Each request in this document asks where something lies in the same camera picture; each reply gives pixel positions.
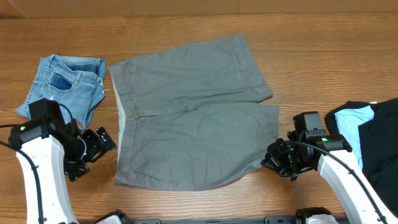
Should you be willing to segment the grey cotton shorts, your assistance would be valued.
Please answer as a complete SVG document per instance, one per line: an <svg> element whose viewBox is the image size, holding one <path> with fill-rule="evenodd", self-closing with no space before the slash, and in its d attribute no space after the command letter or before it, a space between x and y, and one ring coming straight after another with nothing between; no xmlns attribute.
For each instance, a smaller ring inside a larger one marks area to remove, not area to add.
<svg viewBox="0 0 398 224"><path fill-rule="evenodd" d="M109 67L119 112L115 182L208 190L260 168L279 107L243 35L140 55Z"/></svg>

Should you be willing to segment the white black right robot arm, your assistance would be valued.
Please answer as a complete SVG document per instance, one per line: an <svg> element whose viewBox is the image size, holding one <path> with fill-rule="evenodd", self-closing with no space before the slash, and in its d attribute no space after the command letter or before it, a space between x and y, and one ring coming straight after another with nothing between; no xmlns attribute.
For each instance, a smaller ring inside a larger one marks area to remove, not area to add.
<svg viewBox="0 0 398 224"><path fill-rule="evenodd" d="M342 135L312 136L303 141L277 139L267 148L261 166L295 180L316 170L337 196L350 223L397 223L359 169Z"/></svg>

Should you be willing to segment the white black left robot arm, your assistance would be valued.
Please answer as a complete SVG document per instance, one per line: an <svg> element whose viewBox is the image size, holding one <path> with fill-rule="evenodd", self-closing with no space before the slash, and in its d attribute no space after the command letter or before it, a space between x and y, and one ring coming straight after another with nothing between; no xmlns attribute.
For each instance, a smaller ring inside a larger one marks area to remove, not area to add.
<svg viewBox="0 0 398 224"><path fill-rule="evenodd" d="M29 104L32 119L11 129L9 144L22 168L28 223L77 223L66 181L87 174L116 144L103 127L82 132L64 122L63 105L42 98Z"/></svg>

